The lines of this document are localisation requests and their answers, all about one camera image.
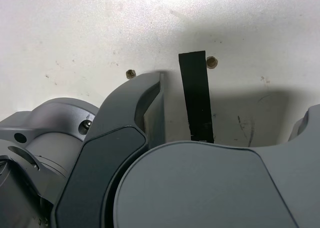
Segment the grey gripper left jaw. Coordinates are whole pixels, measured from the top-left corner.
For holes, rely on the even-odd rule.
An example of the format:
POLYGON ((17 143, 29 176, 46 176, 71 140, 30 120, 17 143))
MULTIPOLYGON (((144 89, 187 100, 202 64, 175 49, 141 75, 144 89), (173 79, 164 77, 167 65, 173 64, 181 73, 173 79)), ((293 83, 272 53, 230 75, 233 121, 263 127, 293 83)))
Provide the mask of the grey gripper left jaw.
POLYGON ((142 154, 164 144, 163 74, 123 83, 102 103, 51 215, 53 227, 112 227, 117 187, 142 154))

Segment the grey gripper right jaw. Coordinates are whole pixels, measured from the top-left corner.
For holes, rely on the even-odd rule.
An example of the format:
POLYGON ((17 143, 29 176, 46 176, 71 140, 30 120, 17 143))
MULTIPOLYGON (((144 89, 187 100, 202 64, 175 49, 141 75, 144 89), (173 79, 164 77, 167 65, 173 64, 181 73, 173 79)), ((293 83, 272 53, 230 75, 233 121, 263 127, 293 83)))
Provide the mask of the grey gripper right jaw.
POLYGON ((292 140, 236 148, 194 141, 151 149, 122 177, 115 227, 319 227, 320 108, 292 140))

